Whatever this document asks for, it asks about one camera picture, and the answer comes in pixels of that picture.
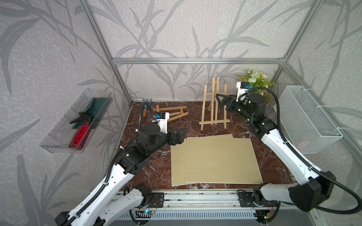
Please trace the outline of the red spray bottle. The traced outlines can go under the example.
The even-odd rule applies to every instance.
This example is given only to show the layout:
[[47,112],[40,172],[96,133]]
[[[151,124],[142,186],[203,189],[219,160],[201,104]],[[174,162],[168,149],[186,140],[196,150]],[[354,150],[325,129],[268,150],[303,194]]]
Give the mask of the red spray bottle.
[[94,120],[94,117],[87,113],[80,112],[79,117],[70,122],[70,124],[73,124],[83,120],[85,120],[85,123],[78,127],[68,146],[69,148],[78,151],[81,151],[85,146],[86,140],[91,132],[91,123]]

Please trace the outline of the green sheet in tray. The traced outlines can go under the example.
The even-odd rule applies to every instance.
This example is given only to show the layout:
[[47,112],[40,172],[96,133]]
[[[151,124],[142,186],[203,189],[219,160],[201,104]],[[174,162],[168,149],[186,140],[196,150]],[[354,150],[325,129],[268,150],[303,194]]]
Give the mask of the green sheet in tray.
[[[94,117],[94,120],[91,123],[91,129],[94,130],[98,127],[101,122],[104,114],[107,111],[107,108],[113,101],[112,98],[93,98],[88,104],[83,113],[87,113]],[[85,123],[85,120],[76,122],[72,129],[78,129],[79,126]]]

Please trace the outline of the plywood board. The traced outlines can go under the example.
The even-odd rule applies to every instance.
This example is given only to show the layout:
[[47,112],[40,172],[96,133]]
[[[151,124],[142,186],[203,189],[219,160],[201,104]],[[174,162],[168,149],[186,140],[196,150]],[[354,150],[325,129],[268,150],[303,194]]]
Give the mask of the plywood board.
[[172,186],[182,186],[211,181],[186,182],[187,139],[180,145],[171,146],[171,177]]
[[261,184],[263,179],[251,139],[188,138],[185,181],[187,183]]

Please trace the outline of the aluminium cage frame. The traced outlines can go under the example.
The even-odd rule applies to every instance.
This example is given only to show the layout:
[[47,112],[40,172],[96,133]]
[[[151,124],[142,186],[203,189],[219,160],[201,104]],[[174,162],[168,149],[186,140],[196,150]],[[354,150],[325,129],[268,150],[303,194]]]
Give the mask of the aluminium cage frame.
[[302,86],[343,138],[305,154],[362,189],[361,1],[87,1],[128,101],[202,101],[213,77],[269,76]]

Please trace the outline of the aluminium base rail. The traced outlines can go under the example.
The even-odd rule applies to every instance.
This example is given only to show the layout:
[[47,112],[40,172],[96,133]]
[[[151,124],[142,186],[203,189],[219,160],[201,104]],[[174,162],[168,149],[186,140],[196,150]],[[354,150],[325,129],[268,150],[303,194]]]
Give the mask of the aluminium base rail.
[[135,219],[137,224],[157,220],[216,220],[250,219],[266,222],[276,215],[281,219],[282,210],[296,211],[293,205],[264,201],[257,205],[252,200],[252,190],[165,190],[154,191],[146,200],[133,189],[122,195],[116,192],[107,204],[90,207],[77,218],[73,226],[108,226],[116,220]]

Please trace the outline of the clear plastic wall tray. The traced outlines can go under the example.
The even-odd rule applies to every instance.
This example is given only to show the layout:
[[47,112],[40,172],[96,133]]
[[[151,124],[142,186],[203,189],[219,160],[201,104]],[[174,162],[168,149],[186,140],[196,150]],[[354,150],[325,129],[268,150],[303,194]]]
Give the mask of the clear plastic wall tray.
[[112,102],[111,92],[86,88],[40,147],[50,153],[83,153]]

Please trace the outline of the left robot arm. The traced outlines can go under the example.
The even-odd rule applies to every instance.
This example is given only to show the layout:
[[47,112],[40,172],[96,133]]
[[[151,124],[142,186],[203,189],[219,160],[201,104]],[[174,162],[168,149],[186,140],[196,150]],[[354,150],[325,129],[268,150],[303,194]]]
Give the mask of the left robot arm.
[[146,164],[151,156],[166,146],[184,142],[187,128],[167,129],[162,132],[155,124],[139,129],[137,135],[113,157],[105,178],[74,209],[61,212],[55,222],[58,226],[107,226],[117,217],[150,201],[151,190],[140,184],[113,204],[116,193]]

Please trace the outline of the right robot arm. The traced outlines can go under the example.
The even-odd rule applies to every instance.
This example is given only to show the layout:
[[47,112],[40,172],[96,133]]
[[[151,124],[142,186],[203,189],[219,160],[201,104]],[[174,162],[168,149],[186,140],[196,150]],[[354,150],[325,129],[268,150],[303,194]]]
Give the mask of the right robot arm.
[[266,101],[261,95],[251,93],[240,100],[234,95],[217,94],[216,99],[227,111],[234,111],[245,119],[249,130],[280,158],[295,177],[294,184],[259,185],[254,189],[256,200],[288,202],[308,212],[330,198],[335,176],[314,166],[287,141],[279,125],[266,116]]

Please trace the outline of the wooden easel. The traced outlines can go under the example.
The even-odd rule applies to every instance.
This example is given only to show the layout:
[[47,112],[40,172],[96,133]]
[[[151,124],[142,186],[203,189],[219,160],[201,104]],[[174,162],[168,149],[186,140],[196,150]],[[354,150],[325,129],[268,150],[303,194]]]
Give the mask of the wooden easel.
[[[219,102],[216,99],[216,94],[224,94],[227,95],[227,84],[224,84],[223,92],[220,92],[220,78],[219,77],[213,77],[212,78],[212,84],[211,84],[211,93],[207,93],[207,85],[204,86],[204,95],[203,95],[203,101],[202,101],[202,114],[201,114],[201,121],[199,121],[200,130],[204,130],[205,125],[214,125],[214,124],[223,124],[223,127],[227,128],[227,123],[230,122],[229,119],[227,119],[227,111],[226,107],[224,106],[224,109],[222,110],[223,113],[223,119],[218,119],[219,116]],[[206,108],[206,99],[207,96],[211,96],[211,101],[209,104],[209,107]],[[205,121],[205,113],[206,109],[210,112],[210,120]]]
[[169,113],[168,122],[180,119],[182,117],[188,116],[188,112],[185,112],[186,106],[177,106],[177,107],[166,107],[160,108],[159,105],[156,105],[156,108],[153,109],[155,112],[166,112]]

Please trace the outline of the potted plant with flowers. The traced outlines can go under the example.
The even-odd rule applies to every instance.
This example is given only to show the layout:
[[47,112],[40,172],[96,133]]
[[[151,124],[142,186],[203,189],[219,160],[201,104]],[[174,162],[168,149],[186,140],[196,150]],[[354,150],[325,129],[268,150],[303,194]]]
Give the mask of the potted plant with flowers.
[[[254,70],[254,69],[245,69],[245,75],[236,75],[242,82],[248,82],[252,88],[256,87],[264,87],[264,88],[271,88],[275,85],[274,82],[269,80],[269,76],[264,74],[261,71]],[[259,89],[255,91],[255,93],[261,94],[264,99],[267,101],[267,104],[271,102],[271,95],[268,91],[264,89]]]

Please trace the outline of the blue garden hand rake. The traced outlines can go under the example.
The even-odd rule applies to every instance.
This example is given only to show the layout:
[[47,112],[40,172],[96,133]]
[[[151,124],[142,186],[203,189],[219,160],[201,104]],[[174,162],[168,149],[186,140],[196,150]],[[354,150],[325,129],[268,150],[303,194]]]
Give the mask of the blue garden hand rake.
[[146,101],[148,102],[148,105],[144,105],[144,109],[143,109],[143,113],[142,113],[142,117],[143,118],[146,118],[146,116],[147,116],[147,109],[148,109],[148,107],[149,106],[151,106],[152,105],[152,99],[150,99],[150,100],[148,100],[148,99],[146,99]]

